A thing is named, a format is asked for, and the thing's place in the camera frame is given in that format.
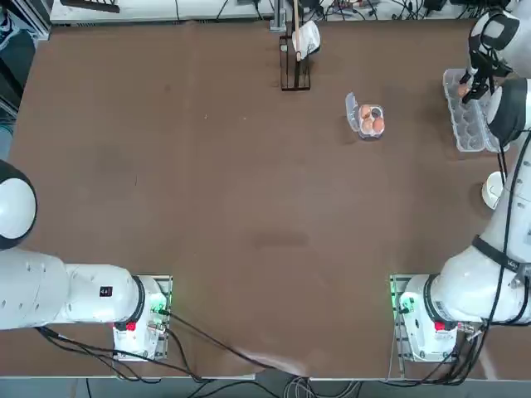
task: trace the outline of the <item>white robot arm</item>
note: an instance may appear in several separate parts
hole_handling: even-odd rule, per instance
[[[531,76],[530,26],[527,20],[507,12],[487,12],[480,18],[470,34],[472,69],[464,78],[473,77],[474,82],[464,102],[481,97],[489,89],[485,79],[493,73],[502,75],[513,70],[523,77]],[[531,80],[506,80],[493,93],[486,116],[490,131],[502,146],[511,141],[516,143],[518,175],[514,175],[515,164],[490,223],[471,246],[446,261],[440,274],[416,275],[407,284],[399,307],[414,361],[445,360],[455,347],[459,323],[490,319],[498,289],[499,301],[492,321],[531,321],[529,280],[521,274],[531,263],[531,149],[527,147]],[[512,188],[505,255],[505,226]],[[501,266],[504,268],[499,284]]]
[[[491,10],[483,14],[470,30],[468,39],[469,65],[461,84],[469,84],[464,96],[466,104],[483,96],[492,81],[514,72],[523,78],[531,77],[531,21],[515,15],[527,16],[531,0],[521,2],[513,14]]]
[[[156,280],[113,265],[64,264],[15,248],[36,218],[29,179],[0,161],[0,330],[112,323],[116,349],[154,359],[165,332],[164,316],[156,310],[167,309]]]

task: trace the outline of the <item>brown egg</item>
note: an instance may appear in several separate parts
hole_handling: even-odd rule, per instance
[[[383,118],[375,118],[373,123],[373,129],[378,134],[380,134],[383,129],[385,129],[385,123],[383,122]]]
[[[359,109],[359,115],[362,119],[366,119],[371,115],[371,107],[368,105],[362,105]]]
[[[463,98],[469,91],[470,89],[468,88],[467,85],[459,85],[459,87],[457,87],[457,94],[461,98]]]
[[[373,121],[371,119],[365,119],[362,123],[362,131],[365,134],[373,133]]]

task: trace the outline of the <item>table surface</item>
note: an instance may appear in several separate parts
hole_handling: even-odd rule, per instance
[[[280,91],[265,23],[56,29],[39,45],[12,148],[39,198],[24,247],[171,274],[173,311],[284,370],[383,378],[389,275],[439,271],[490,217],[480,185],[497,162],[459,156],[441,87],[466,63],[469,29],[324,24],[303,93]],[[349,130],[351,90],[384,108],[381,140]],[[112,345],[108,326],[56,329]],[[174,330],[198,373],[256,371]],[[530,342],[494,330],[475,376],[529,379]],[[0,346],[4,376],[110,374],[32,330],[2,332]]]

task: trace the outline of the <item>plastic egg carton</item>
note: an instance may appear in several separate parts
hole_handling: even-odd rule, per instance
[[[442,76],[457,149],[461,152],[480,152],[485,149],[499,152],[498,139],[490,132],[485,119],[490,94],[463,104],[457,88],[464,74],[464,69],[449,69]]]
[[[363,139],[371,139],[371,138],[380,138],[382,137],[383,132],[385,131],[385,128],[377,133],[375,130],[371,131],[363,131],[362,128],[362,122],[363,119],[360,112],[360,107],[358,105],[358,102],[356,102],[356,97],[354,97],[353,93],[348,93],[347,97],[345,98],[345,106],[347,109],[347,120],[348,124],[350,125],[350,128],[359,134],[359,136]],[[372,121],[375,120],[375,118],[382,118],[383,119],[383,108],[379,105],[369,105],[371,108],[371,114],[370,119]]]

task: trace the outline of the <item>white cylinder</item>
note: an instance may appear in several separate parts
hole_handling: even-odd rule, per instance
[[[54,323],[113,323],[129,319],[139,287],[128,270],[113,265],[68,264],[69,293]]]
[[[53,321],[67,295],[68,274],[58,258],[20,249],[0,252],[0,329]]]
[[[511,287],[514,272],[506,270],[494,313],[494,320],[509,321],[516,317],[524,302],[524,287]],[[435,307],[456,321],[478,322],[488,318],[498,288],[499,265],[470,246],[452,257],[431,286],[431,301]],[[531,306],[520,322],[531,317]]]

